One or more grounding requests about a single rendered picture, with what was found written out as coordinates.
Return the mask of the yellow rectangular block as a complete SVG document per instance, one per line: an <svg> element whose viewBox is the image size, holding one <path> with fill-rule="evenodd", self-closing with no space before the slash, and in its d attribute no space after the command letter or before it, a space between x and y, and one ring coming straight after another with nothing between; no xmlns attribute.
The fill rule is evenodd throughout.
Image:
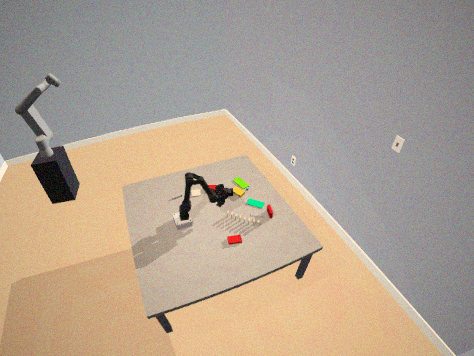
<svg viewBox="0 0 474 356"><path fill-rule="evenodd" d="M245 194L245 191L243 191L242 189L238 188L238 187L235 187L233 189L233 194L237 195L238 197L242 197L244 194Z"/></svg>

